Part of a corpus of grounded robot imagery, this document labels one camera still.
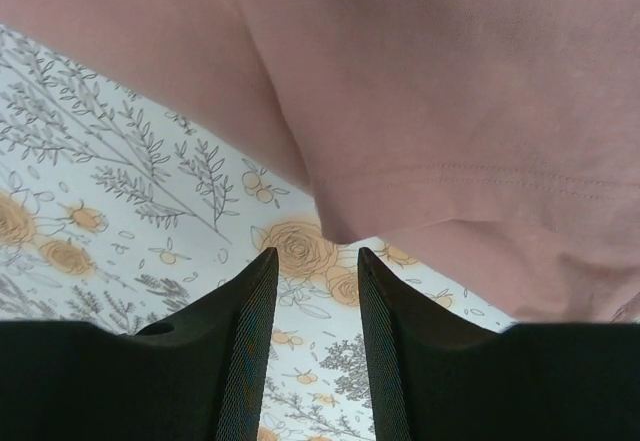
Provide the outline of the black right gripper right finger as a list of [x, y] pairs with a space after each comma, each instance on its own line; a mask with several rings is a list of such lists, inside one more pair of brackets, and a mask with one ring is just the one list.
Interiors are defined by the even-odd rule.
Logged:
[[371, 250], [358, 286], [380, 440], [635, 440], [635, 324], [495, 333], [400, 280]]

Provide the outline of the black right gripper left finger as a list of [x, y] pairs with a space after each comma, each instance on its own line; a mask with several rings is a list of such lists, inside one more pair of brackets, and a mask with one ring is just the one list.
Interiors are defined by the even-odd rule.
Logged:
[[5, 440], [253, 440], [278, 284], [263, 251], [136, 334], [80, 321], [1, 326]]

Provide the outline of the pink t shirt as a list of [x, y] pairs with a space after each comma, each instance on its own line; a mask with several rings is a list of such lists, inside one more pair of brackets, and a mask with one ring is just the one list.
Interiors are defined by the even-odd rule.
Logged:
[[523, 321], [639, 315], [639, 0], [1, 0]]

